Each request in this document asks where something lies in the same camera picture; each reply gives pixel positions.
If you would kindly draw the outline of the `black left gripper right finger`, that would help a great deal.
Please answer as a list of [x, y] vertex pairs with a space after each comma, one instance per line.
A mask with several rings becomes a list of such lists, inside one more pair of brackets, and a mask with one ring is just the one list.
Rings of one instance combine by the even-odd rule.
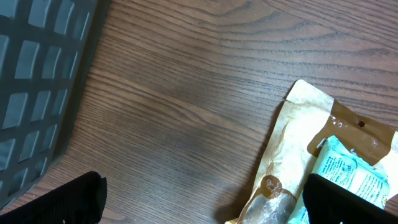
[[318, 174], [308, 176], [302, 197], [310, 224], [397, 224], [397, 216]]

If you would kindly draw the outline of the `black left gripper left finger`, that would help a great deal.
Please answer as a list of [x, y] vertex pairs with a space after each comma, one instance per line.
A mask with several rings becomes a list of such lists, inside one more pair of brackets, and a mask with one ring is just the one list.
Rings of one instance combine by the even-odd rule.
[[1, 215], [1, 224], [97, 224], [107, 199], [107, 179], [91, 171]]

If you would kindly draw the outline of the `teal wet wipes pack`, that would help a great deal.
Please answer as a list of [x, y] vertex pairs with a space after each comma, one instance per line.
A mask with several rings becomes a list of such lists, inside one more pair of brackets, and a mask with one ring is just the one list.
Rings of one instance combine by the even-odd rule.
[[[347, 150], [336, 136], [324, 142], [311, 174], [318, 174], [383, 210], [386, 202], [397, 194], [395, 159], [388, 159], [383, 166], [373, 167], [353, 151]], [[302, 194], [303, 191], [289, 223], [310, 223]]]

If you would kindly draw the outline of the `brown snack bag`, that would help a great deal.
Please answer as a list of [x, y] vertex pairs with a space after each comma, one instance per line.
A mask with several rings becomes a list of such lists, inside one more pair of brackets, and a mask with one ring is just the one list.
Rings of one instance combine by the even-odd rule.
[[397, 195], [397, 131], [360, 116], [304, 80], [297, 80], [279, 112], [261, 158], [252, 194], [233, 223], [286, 223], [319, 154], [335, 135], [375, 168]]

